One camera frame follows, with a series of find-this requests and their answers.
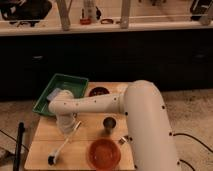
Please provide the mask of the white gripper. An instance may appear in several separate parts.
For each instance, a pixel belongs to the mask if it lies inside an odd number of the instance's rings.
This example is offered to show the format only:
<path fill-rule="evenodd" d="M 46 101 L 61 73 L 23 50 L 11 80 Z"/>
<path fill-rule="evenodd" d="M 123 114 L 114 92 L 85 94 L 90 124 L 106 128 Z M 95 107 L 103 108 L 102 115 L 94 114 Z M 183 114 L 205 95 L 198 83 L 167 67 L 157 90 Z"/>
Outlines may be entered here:
<path fill-rule="evenodd" d="M 56 119 L 56 124 L 63 134 L 69 134 L 76 122 L 76 119 L 72 114 L 57 115 Z"/>

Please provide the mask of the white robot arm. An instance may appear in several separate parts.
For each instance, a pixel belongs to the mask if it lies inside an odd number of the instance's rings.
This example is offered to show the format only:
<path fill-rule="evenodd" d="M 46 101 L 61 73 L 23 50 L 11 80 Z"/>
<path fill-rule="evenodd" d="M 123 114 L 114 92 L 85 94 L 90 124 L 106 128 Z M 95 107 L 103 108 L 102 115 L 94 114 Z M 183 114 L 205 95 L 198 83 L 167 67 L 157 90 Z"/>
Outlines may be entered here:
<path fill-rule="evenodd" d="M 65 121 L 72 113 L 124 114 L 137 171 L 181 171 L 166 106 L 152 82 L 138 80 L 123 92 L 84 98 L 73 98 L 69 90 L 62 90 L 48 108 L 63 133 L 68 132 Z"/>

